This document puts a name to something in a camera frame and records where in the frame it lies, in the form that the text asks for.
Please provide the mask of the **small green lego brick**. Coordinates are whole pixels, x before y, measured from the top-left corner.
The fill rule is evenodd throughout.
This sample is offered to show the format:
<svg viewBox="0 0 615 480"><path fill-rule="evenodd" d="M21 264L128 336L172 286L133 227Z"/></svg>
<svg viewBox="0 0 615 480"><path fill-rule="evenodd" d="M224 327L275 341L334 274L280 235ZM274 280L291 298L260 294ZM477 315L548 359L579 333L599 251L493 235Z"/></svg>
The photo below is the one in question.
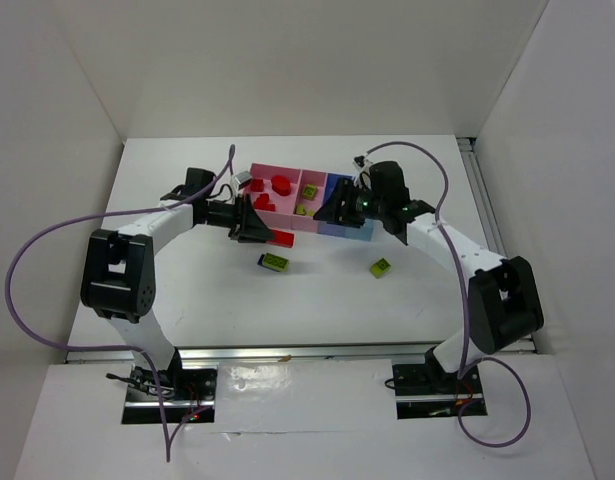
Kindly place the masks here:
<svg viewBox="0 0 615 480"><path fill-rule="evenodd" d="M389 272L390 269L391 264L385 258L381 258L370 267L370 273L375 278L379 279Z"/></svg>

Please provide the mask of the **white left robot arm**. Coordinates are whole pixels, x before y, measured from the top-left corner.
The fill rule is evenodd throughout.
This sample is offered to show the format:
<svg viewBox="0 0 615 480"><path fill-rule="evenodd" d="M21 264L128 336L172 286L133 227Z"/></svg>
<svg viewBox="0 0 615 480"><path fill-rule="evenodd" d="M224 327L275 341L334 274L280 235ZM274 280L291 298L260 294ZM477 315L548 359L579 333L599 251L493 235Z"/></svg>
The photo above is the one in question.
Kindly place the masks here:
<svg viewBox="0 0 615 480"><path fill-rule="evenodd" d="M180 387L182 360L165 337L153 310L156 299L155 256L197 225L228 230L239 243L267 243L274 233L239 195L230 203L210 198L216 175L189 168L185 182L161 198L159 209L118 230L98 229L89 238L81 301L118 332L133 353L134 379L147 389L156 380L167 389Z"/></svg>

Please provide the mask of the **green lego brick with studs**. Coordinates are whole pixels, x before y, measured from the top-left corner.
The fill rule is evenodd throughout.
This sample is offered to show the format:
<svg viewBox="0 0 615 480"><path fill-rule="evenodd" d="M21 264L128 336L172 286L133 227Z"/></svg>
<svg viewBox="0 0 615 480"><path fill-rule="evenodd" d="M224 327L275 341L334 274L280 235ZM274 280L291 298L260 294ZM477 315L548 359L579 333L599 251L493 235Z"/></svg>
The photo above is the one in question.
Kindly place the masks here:
<svg viewBox="0 0 615 480"><path fill-rule="evenodd" d="M302 191L301 191L301 197L307 200L313 200L318 192L318 188L315 185L312 184L306 184Z"/></svg>

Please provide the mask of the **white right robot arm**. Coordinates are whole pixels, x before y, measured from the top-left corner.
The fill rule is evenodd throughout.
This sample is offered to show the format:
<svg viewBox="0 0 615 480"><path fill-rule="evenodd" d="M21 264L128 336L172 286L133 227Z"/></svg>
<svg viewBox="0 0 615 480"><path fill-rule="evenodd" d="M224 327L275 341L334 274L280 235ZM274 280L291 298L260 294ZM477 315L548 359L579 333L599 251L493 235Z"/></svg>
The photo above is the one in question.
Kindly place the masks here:
<svg viewBox="0 0 615 480"><path fill-rule="evenodd" d="M459 331L426 352L422 372L431 384L456 376L544 325L530 263L486 249L444 222L438 208L412 199L395 161L373 164L355 180L339 179L314 218L349 228L376 220L401 243L457 274L466 317Z"/></svg>

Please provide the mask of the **green lego plate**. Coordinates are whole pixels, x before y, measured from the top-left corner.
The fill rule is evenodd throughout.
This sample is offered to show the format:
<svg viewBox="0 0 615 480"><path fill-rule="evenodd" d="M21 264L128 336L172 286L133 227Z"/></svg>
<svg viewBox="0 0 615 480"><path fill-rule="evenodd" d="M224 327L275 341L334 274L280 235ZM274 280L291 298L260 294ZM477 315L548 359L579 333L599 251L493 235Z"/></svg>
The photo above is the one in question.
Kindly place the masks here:
<svg viewBox="0 0 615 480"><path fill-rule="evenodd" d="M274 270L276 272L284 272L287 270L288 265L289 265L289 260L284 258L284 257L280 257L280 256L276 256L273 254L265 254L265 261L266 261L266 265L268 269Z"/></svg>

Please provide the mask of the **large red lego brick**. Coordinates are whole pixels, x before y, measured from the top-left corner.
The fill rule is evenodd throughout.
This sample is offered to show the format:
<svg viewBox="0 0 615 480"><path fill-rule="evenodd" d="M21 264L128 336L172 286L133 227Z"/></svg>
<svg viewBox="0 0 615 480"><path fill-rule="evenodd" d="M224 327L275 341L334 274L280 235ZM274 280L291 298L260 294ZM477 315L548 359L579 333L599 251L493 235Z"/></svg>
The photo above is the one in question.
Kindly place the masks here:
<svg viewBox="0 0 615 480"><path fill-rule="evenodd" d="M291 232L281 230L271 230L272 238L267 244L282 248L292 248L295 242L295 235Z"/></svg>

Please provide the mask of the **small red lego brick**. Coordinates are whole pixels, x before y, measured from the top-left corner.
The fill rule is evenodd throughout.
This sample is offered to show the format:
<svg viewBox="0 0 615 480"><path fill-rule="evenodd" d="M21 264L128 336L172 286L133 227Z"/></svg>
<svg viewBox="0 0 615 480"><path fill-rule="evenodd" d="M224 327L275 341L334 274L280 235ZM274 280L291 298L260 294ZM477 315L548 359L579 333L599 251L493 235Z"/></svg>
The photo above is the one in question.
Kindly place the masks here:
<svg viewBox="0 0 615 480"><path fill-rule="evenodd" d="M252 192L262 193L265 190L263 179L253 179L250 184L250 190Z"/></svg>

